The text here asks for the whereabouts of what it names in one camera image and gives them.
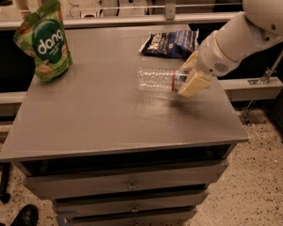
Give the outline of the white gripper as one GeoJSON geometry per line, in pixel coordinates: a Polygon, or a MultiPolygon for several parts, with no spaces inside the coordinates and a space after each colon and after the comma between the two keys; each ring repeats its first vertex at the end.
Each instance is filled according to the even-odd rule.
{"type": "Polygon", "coordinates": [[[197,64],[206,73],[191,71],[178,94],[191,97],[210,86],[212,75],[209,73],[224,76],[235,70],[241,63],[239,39],[239,35],[221,30],[215,30],[206,37],[199,46],[198,54],[194,51],[180,68],[181,71],[189,72],[197,64]]]}

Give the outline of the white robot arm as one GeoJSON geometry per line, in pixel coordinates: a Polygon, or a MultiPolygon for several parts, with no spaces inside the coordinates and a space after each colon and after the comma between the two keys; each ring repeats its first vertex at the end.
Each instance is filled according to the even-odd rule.
{"type": "Polygon", "coordinates": [[[210,85],[212,76],[237,69],[254,53],[283,41],[283,0],[242,0],[242,11],[211,32],[181,69],[189,73],[178,94],[191,97],[210,85]]]}

